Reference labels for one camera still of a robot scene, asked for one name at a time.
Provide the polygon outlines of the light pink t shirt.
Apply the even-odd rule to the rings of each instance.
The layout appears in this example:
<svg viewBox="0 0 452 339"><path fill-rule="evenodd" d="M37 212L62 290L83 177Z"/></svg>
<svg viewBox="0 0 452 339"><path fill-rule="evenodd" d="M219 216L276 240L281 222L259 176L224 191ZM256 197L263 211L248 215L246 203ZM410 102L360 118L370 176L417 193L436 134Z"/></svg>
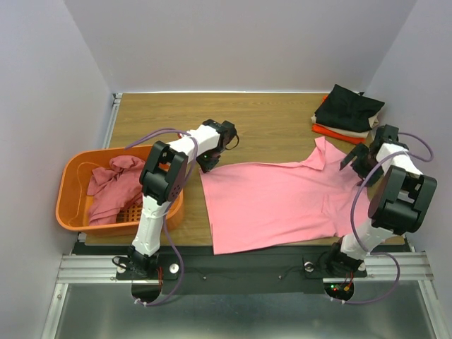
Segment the light pink t shirt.
<svg viewBox="0 0 452 339"><path fill-rule="evenodd" d="M359 177L340 170L345 154L316 138L301 162L244 162L201 175L215 255L279 244L342 237L351 233L350 211L367 218L366 191Z"/></svg>

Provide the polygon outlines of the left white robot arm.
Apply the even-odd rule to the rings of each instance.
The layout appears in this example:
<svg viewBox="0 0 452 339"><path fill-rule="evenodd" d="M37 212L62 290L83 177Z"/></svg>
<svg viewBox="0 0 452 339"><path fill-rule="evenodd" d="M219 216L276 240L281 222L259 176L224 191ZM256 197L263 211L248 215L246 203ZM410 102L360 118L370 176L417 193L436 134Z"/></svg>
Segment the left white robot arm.
<svg viewBox="0 0 452 339"><path fill-rule="evenodd" d="M230 142L239 138L233 123L208 119L197 129L188 131L158 129L128 147L168 133L175 133L179 138L169 143L155 142L139 177L142 186L141 218L128 250L129 262L124 267L134 270L141 278L150 278L156 273L155 255L160 248L161 231L166 228L167 214L195 165L199 165L203 173L210 172Z"/></svg>

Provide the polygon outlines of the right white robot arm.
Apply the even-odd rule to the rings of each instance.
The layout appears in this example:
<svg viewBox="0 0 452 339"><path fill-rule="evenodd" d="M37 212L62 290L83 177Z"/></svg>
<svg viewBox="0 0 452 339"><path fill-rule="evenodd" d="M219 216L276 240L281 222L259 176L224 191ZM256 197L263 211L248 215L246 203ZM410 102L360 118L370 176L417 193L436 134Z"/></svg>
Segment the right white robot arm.
<svg viewBox="0 0 452 339"><path fill-rule="evenodd" d="M374 184L378 188L365 221L353 225L351 233L334 243L325 258L332 276L356 273L380 243L415 233L424 221L437 181L416 168L415 155L400 142L401 134L395 126L380 126L370 145L356 145L340 163L341 169L350 166L362 180L358 192Z"/></svg>

